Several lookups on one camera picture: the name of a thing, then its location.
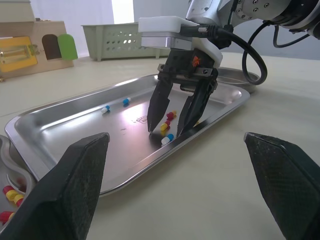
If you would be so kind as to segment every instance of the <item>red and yellow capsule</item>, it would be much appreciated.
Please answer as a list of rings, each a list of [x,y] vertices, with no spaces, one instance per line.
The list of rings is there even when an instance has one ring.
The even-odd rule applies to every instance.
[[[13,201],[14,198],[19,194],[12,186],[5,186],[2,192],[9,201]]]
[[[17,207],[20,207],[20,205],[22,204],[24,200],[24,196],[21,194],[18,194],[17,196],[14,197],[13,202],[15,203],[15,205]]]
[[[13,216],[15,215],[15,212],[13,211],[4,211],[0,213],[0,222],[5,224],[8,222]]]

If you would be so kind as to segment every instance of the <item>white plastic basket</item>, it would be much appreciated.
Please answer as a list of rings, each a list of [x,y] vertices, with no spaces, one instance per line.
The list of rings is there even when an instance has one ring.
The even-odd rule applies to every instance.
[[[90,58],[101,59],[168,56],[170,50],[141,46],[138,23],[82,25]]]

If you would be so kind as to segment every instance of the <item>white wall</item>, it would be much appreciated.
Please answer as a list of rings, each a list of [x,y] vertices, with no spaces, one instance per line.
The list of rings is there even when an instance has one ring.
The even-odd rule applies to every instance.
[[[79,57],[89,55],[81,25],[114,23],[111,0],[31,0],[31,6],[36,18],[64,21]]]
[[[186,18],[188,2],[189,0],[133,0],[134,21],[158,16]]]

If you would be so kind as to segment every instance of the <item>stainless steel tray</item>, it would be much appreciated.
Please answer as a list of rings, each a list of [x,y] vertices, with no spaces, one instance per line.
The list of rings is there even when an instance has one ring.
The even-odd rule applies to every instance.
[[[244,78],[239,70],[229,71],[239,79]],[[81,138],[108,132],[110,143],[100,192],[105,195],[139,177],[250,97],[242,88],[218,84],[201,123],[162,147],[159,126],[150,135],[146,124],[149,100],[157,81],[156,75],[145,76],[36,108],[13,118],[5,131],[37,180],[57,164],[69,145]],[[178,116],[167,134],[176,135],[179,111],[188,95],[179,86],[173,86],[167,111],[176,110]],[[127,97],[132,100],[124,107],[122,101]],[[102,115],[101,108],[106,104],[110,105],[110,113]]]

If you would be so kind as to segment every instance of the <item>white table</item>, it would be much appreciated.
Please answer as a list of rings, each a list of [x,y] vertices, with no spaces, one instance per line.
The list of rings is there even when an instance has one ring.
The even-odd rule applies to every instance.
[[[245,132],[299,145],[320,164],[320,61],[264,57],[269,75],[251,99],[124,189],[99,199],[88,240],[282,240],[265,204]],[[29,109],[131,78],[165,59],[94,62],[0,84],[0,134]],[[223,67],[241,68],[224,54]],[[259,73],[252,61],[248,69]]]

